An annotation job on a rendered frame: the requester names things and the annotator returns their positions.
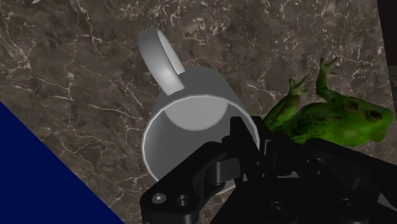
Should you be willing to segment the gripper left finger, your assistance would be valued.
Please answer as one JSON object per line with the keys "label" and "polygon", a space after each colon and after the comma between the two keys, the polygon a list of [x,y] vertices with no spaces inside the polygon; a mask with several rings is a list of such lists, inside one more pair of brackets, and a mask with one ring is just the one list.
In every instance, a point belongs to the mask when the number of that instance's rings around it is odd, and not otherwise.
{"label": "gripper left finger", "polygon": [[236,188],[262,174],[265,124],[253,117],[257,143],[242,118],[230,119],[221,141],[208,141],[146,190],[140,199],[143,224],[199,224],[200,212],[227,181]]}

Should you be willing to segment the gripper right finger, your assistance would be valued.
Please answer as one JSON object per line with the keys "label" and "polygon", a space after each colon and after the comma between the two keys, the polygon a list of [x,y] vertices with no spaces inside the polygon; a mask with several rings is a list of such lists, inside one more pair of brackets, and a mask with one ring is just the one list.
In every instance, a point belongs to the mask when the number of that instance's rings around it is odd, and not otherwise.
{"label": "gripper right finger", "polygon": [[252,120],[260,137],[267,141],[261,143],[261,152],[270,159],[278,176],[296,174],[297,159],[308,153],[350,190],[363,188],[379,204],[397,211],[397,165],[318,138],[298,144],[273,134],[259,116]]}

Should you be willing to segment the grey mug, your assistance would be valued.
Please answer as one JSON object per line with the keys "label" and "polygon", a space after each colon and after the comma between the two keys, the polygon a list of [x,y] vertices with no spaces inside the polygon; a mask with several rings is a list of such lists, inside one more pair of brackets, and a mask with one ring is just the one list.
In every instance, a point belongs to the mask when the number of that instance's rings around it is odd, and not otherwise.
{"label": "grey mug", "polygon": [[149,28],[138,36],[139,52],[160,86],[143,133],[143,161],[160,180],[208,141],[230,132],[230,119],[242,118],[256,144],[253,119],[224,76],[208,66],[182,65],[162,31]]}

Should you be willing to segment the green frog toy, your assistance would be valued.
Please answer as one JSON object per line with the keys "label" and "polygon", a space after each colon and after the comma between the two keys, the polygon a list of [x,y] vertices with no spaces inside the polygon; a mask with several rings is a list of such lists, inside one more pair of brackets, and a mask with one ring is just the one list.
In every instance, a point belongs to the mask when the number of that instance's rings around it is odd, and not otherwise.
{"label": "green frog toy", "polygon": [[341,146],[361,146],[381,142],[387,135],[395,115],[383,106],[363,99],[343,95],[328,87],[328,79],[335,76],[331,62],[319,59],[315,92],[323,102],[299,108],[301,97],[307,93],[304,77],[296,82],[289,79],[289,91],[264,117],[264,124],[274,133],[288,136],[298,144],[309,139],[322,139]]}

